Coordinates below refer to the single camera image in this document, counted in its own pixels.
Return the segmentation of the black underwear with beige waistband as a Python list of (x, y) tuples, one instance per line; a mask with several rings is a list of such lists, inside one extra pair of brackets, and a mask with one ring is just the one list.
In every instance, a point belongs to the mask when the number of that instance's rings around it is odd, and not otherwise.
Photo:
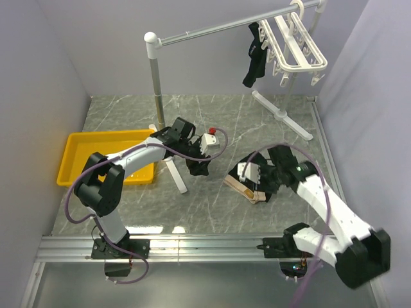
[(246, 180), (245, 182), (241, 182), (239, 180), (237, 165), (239, 163), (246, 162), (251, 155), (252, 154), (250, 153), (246, 157), (238, 161), (236, 165), (225, 176), (223, 183), (228, 185), (237, 193), (240, 193), (252, 204), (256, 204), (258, 202), (268, 203), (272, 196), (270, 193), (259, 191), (257, 185), (250, 180)]

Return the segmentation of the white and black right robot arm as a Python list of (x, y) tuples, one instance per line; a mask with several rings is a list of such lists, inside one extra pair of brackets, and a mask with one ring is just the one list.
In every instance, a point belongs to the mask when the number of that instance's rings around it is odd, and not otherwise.
[(336, 269), (341, 281), (356, 289), (390, 269), (391, 239), (384, 229), (376, 230), (359, 218), (330, 188), (312, 158), (299, 162), (293, 146), (266, 146), (271, 162), (256, 160), (254, 152), (238, 176), (254, 183), (264, 193), (290, 188), (306, 201), (326, 223), (332, 236), (320, 234), (305, 223), (283, 232), (281, 252), (292, 257), (308, 253)]

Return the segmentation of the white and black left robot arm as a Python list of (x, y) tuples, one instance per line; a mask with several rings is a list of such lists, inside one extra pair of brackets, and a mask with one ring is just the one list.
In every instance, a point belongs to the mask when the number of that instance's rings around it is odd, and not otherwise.
[(116, 210), (127, 177), (176, 153), (186, 158), (191, 175), (209, 174), (206, 151), (219, 147), (219, 142), (208, 133), (192, 141), (195, 132), (194, 124), (178, 117), (172, 126), (152, 133), (136, 146), (110, 155), (96, 152), (88, 158), (73, 192), (96, 218), (113, 257), (122, 258), (130, 249), (129, 232)]

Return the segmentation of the black garment on hanger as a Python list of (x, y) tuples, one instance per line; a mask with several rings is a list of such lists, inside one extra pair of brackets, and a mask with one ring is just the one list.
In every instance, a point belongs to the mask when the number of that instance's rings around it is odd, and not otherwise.
[(259, 40), (259, 24), (257, 22), (249, 24), (249, 30), (254, 39), (248, 52), (250, 57), (249, 70), (243, 79), (243, 85), (247, 88), (251, 88), (258, 78), (265, 76), (267, 58), (267, 48), (262, 49), (262, 42)]

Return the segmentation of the white clip hanger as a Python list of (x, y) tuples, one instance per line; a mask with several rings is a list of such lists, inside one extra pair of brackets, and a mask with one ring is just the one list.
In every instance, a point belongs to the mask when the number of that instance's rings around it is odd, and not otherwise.
[(309, 31), (302, 22), (304, 10), (290, 12), (274, 17), (275, 23), (284, 40), (281, 46), (266, 19), (258, 22), (261, 49), (267, 51), (266, 63), (273, 63), (272, 75), (281, 75), (280, 86), (286, 87), (293, 74), (311, 74), (311, 86), (324, 77), (328, 66)]

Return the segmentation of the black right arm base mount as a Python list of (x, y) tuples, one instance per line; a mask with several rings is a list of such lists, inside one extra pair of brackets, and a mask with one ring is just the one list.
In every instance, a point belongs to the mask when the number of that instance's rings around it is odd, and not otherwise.
[(308, 252), (301, 251), (297, 248), (293, 240), (286, 237), (265, 237), (262, 243), (257, 245), (258, 250), (263, 250), (266, 259), (286, 259), (312, 257)]

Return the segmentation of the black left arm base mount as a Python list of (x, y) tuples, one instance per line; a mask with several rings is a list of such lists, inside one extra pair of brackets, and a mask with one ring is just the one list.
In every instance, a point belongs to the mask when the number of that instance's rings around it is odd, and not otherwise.
[[(136, 253), (142, 256), (144, 259), (148, 258), (150, 251), (149, 239), (129, 239), (126, 244), (116, 244), (123, 250)], [(128, 259), (134, 258), (133, 255), (125, 253), (113, 248), (104, 238), (98, 238), (94, 240), (94, 244), (91, 252), (91, 259)]]

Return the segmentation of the aluminium rail frame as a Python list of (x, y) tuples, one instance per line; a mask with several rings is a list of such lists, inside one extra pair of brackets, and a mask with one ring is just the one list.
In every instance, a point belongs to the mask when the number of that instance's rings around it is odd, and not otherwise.
[(279, 261), (256, 248), (265, 237), (307, 223), (326, 229), (315, 211), (282, 187), (268, 203), (251, 204), (223, 183), (229, 170), (254, 149), (286, 141), (314, 156), (337, 194), (332, 165), (313, 98), (294, 96), (289, 115), (313, 134), (305, 141), (244, 94), (167, 94), (167, 123), (176, 117), (198, 132), (222, 126), (226, 152), (209, 166), (209, 176), (191, 176), (176, 159), (188, 191), (178, 192), (165, 164), (150, 185), (125, 187), (119, 213), (130, 233), (150, 240), (147, 263), (138, 262), (128, 285), (105, 279), (103, 261), (91, 260), (93, 222), (70, 224), (59, 212), (44, 237), (28, 286), (26, 307), (287, 307), (301, 281), (286, 278)]

